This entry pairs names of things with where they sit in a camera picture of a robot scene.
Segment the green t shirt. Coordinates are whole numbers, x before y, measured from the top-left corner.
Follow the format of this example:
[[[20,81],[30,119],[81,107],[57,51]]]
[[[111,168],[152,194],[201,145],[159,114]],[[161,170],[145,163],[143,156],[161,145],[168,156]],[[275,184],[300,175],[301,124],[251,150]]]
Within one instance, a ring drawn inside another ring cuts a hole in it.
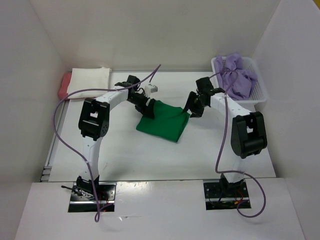
[[[136,130],[177,143],[188,124],[190,114],[181,107],[171,106],[156,100],[153,107],[154,119],[143,116]]]

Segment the purple t shirt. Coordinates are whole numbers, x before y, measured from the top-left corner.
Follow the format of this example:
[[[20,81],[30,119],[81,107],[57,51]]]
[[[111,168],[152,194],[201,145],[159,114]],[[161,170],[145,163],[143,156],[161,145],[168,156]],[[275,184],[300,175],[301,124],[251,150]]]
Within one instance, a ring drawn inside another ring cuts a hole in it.
[[[258,76],[244,69],[243,58],[233,53],[223,59],[217,55],[213,62],[218,86],[227,90],[227,94],[235,101],[247,100],[257,83]]]

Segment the cream white t shirt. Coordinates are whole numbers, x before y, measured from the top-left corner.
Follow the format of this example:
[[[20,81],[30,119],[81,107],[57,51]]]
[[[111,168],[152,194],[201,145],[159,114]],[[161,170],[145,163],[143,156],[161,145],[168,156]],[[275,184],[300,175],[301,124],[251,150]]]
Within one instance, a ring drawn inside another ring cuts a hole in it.
[[[111,69],[110,68],[73,68],[71,72],[70,83],[67,88],[67,94],[84,90],[91,89],[90,91],[78,92],[68,97],[68,99],[85,99],[85,98],[96,98],[106,93],[102,90],[93,89],[108,89],[109,78]]]

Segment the red t shirt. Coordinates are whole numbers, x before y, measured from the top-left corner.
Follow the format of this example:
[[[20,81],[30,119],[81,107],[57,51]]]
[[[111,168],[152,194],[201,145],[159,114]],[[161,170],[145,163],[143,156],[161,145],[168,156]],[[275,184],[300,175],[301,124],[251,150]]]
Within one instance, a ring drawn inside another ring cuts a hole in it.
[[[92,85],[89,81],[86,81],[83,77],[75,76],[71,72],[67,72],[63,75],[60,89],[58,91],[58,97],[62,100],[67,95],[84,89],[93,89],[94,85]],[[85,99],[85,98],[96,98],[100,96],[103,92],[97,90],[83,91],[80,93],[75,93],[69,97],[67,100],[71,99]]]

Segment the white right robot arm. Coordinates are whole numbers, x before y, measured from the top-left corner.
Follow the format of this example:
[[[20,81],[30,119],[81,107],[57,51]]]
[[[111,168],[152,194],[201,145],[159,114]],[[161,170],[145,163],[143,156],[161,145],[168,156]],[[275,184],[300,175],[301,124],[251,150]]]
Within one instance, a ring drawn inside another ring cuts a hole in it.
[[[224,133],[215,171],[220,174],[220,193],[229,197],[243,186],[246,171],[244,159],[260,154],[267,147],[264,116],[259,111],[253,112],[242,107],[222,88],[215,88],[209,77],[202,77],[195,83],[197,89],[189,93],[183,112],[190,112],[191,118],[200,118],[205,108],[209,107],[224,116]],[[230,170],[219,171],[227,133],[230,133],[230,146],[238,159],[234,161]]]

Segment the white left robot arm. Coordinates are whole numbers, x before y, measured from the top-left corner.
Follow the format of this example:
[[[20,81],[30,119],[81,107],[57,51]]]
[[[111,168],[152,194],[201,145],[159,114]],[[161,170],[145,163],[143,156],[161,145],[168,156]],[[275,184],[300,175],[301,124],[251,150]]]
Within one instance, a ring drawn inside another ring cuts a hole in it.
[[[155,118],[156,100],[139,93],[140,83],[136,76],[129,75],[127,81],[116,83],[111,91],[95,98],[86,98],[83,102],[78,128],[83,139],[81,155],[87,161],[87,169],[78,176],[76,187],[88,200],[96,199],[100,193],[99,153],[102,139],[109,130],[111,110],[128,101],[144,117]]]

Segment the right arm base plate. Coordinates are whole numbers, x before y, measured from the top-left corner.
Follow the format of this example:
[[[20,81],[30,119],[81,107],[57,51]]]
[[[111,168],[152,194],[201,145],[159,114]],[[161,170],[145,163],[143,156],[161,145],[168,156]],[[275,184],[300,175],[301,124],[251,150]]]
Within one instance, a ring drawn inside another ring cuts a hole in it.
[[[224,193],[219,180],[204,181],[203,191],[207,211],[233,210],[237,208],[239,203],[240,209],[251,208],[247,184],[245,182],[240,187],[236,187],[235,190]]]

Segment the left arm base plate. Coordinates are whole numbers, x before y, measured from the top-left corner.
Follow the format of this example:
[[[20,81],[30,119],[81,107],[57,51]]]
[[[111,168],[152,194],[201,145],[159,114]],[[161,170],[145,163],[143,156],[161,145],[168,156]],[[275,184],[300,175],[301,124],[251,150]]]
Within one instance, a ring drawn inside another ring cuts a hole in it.
[[[117,184],[115,182],[99,183],[97,199],[101,212],[115,211],[116,187]],[[86,193],[78,189],[75,182],[72,187],[62,185],[61,188],[70,191],[69,213],[89,213],[98,210],[95,196],[92,193]]]

